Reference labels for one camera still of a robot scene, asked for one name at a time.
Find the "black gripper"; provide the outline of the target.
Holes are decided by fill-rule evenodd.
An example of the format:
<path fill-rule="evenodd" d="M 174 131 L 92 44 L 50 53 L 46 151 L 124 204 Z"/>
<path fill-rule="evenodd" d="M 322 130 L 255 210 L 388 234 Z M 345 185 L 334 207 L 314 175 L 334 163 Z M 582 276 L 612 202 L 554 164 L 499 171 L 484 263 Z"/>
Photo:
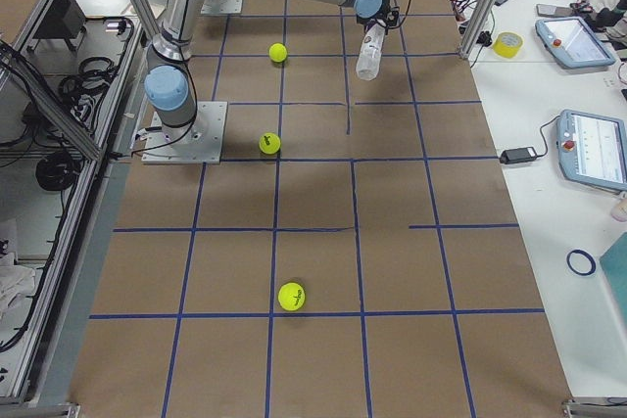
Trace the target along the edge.
<path fill-rule="evenodd" d="M 374 16 L 364 18 L 356 15 L 356 21 L 364 29 L 369 29 L 376 23 L 385 29 L 396 29 L 400 24 L 400 7 L 392 5 L 391 0 L 382 0 L 382 5 Z"/>

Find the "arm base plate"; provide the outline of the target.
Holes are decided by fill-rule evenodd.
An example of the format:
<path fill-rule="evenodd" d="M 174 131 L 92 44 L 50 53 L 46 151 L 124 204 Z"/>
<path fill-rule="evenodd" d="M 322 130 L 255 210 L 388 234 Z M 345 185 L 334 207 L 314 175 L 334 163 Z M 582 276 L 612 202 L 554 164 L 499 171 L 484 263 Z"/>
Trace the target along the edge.
<path fill-rule="evenodd" d="M 147 134 L 141 160 L 146 164 L 219 164 L 226 116 L 226 102 L 200 101 L 192 126 L 173 129 L 163 126 L 153 112 L 151 126 L 159 130 Z"/>
<path fill-rule="evenodd" d="M 203 16 L 239 15 L 243 0 L 204 0 L 201 14 Z"/>

